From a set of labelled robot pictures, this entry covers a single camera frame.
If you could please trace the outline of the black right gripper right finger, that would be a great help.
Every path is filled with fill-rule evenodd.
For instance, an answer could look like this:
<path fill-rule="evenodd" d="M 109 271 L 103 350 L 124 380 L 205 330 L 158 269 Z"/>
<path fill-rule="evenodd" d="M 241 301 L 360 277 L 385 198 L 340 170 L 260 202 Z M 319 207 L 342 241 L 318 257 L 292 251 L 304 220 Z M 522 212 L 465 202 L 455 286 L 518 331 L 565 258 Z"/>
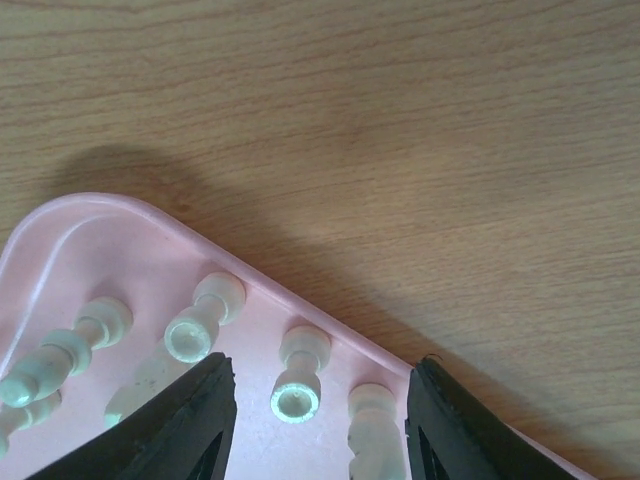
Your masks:
<path fill-rule="evenodd" d="M 432 358 L 411 371 L 405 422 L 414 479 L 575 479 Z"/>

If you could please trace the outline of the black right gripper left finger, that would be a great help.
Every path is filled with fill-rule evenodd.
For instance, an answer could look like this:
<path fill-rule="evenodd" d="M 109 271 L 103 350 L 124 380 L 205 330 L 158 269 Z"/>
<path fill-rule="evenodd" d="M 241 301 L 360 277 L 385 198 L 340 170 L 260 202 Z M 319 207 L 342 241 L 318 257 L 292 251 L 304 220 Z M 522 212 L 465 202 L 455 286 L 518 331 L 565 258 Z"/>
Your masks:
<path fill-rule="evenodd" d="M 237 415 L 232 359 L 214 352 L 37 479 L 223 479 Z"/>

